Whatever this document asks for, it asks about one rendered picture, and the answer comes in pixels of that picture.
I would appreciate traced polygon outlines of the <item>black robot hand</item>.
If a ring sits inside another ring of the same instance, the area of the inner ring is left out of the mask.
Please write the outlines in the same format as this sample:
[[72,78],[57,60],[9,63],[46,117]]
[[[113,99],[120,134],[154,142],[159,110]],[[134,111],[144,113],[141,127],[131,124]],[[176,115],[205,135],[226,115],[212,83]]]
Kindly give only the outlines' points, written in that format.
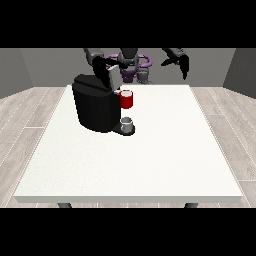
[[103,85],[108,88],[110,86],[110,77],[109,77],[109,71],[106,69],[107,65],[117,65],[118,62],[116,60],[107,58],[101,56],[96,56],[92,60],[92,66],[95,76],[100,79],[103,83]]
[[168,57],[161,63],[162,66],[167,66],[170,64],[178,64],[182,72],[183,79],[187,78],[189,72],[189,57],[186,54]]

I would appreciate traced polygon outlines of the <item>pale grey machine lid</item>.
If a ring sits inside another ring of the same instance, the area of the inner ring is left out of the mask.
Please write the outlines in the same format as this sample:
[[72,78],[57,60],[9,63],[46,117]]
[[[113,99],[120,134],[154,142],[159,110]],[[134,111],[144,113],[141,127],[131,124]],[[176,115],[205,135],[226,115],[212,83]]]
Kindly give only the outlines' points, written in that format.
[[116,91],[122,85],[122,78],[118,65],[111,66],[108,68],[110,85],[113,91]]

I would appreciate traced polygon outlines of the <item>black coffee machine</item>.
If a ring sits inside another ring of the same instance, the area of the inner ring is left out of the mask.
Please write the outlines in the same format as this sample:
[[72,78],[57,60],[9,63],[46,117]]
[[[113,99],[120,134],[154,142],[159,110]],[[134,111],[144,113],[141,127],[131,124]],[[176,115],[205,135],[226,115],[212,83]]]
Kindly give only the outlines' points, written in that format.
[[82,126],[94,132],[116,132],[123,136],[135,133],[134,124],[125,131],[121,123],[121,97],[111,88],[106,88],[95,75],[78,75],[72,91]]

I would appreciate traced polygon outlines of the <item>red pod holder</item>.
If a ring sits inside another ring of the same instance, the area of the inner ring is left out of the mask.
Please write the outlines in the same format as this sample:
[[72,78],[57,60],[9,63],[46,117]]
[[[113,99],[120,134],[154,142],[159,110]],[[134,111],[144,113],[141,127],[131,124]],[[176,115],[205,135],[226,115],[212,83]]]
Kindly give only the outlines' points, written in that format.
[[130,90],[122,90],[119,93],[120,107],[129,109],[133,106],[133,92]]

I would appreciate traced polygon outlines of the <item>grey and purple robot trunk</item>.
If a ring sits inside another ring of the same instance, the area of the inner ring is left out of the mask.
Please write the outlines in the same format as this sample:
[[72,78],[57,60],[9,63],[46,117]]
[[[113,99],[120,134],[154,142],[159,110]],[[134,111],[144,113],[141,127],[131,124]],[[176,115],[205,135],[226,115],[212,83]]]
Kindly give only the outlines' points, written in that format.
[[128,66],[127,69],[120,70],[124,83],[132,83],[133,79],[140,84],[150,83],[149,68],[152,66],[152,58],[149,55],[139,54],[137,48],[121,48],[118,54],[109,54],[107,58]]

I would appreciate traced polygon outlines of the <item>small grey cup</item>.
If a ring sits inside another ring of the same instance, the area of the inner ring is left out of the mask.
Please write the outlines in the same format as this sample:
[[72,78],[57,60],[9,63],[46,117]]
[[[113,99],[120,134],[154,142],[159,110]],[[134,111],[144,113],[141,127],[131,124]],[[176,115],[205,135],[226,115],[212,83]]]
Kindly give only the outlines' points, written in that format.
[[120,124],[121,124],[121,131],[124,133],[129,133],[133,129],[133,121],[130,117],[123,117],[120,120]]

